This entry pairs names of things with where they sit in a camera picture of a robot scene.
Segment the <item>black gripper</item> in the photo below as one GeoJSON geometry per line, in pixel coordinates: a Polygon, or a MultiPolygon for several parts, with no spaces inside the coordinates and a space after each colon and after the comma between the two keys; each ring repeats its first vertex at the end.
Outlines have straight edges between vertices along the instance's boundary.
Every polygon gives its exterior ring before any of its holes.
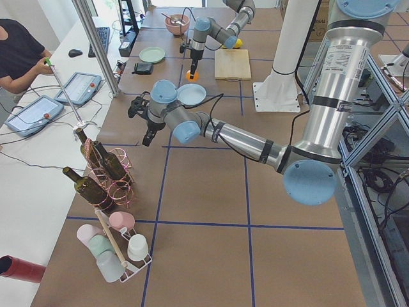
{"type": "Polygon", "coordinates": [[[142,142],[144,146],[150,146],[157,132],[166,126],[160,117],[149,115],[150,101],[145,98],[147,95],[150,95],[150,92],[144,91],[140,95],[136,96],[136,98],[131,101],[128,109],[129,118],[133,118],[135,115],[138,115],[144,119],[147,124],[148,129],[142,142]]]}
{"type": "Polygon", "coordinates": [[[197,71],[198,61],[203,57],[205,43],[190,39],[188,42],[184,42],[180,45],[180,53],[183,53],[187,49],[190,51],[190,58],[192,59],[190,71],[194,73],[197,71]]]}

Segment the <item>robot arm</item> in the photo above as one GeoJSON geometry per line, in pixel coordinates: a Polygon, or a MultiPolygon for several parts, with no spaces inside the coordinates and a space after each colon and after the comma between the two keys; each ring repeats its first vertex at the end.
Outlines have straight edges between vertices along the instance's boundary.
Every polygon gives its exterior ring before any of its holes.
{"type": "Polygon", "coordinates": [[[192,84],[157,81],[136,97],[128,115],[147,125],[143,144],[169,129],[174,143],[186,145],[198,137],[226,145],[243,157],[266,164],[281,174],[284,189],[304,205],[321,205],[333,196],[341,163],[338,145],[373,45],[383,39],[397,1],[331,1],[325,34],[328,49],[318,69],[318,86],[306,107],[296,136],[291,118],[302,101],[297,67],[318,11],[317,1],[290,1],[290,11],[275,47],[271,68],[261,82],[245,83],[249,105],[238,119],[225,122],[206,100],[191,94],[192,84]]]}
{"type": "Polygon", "coordinates": [[[199,60],[203,58],[208,36],[219,42],[227,49],[233,49],[238,41],[238,35],[246,24],[250,24],[255,15],[255,4],[251,0],[227,0],[223,3],[234,10],[237,15],[226,28],[220,26],[213,18],[198,18],[194,25],[194,34],[192,39],[183,43],[180,52],[185,49],[190,51],[192,63],[187,72],[187,79],[193,81],[196,76],[196,70],[199,60]]]}

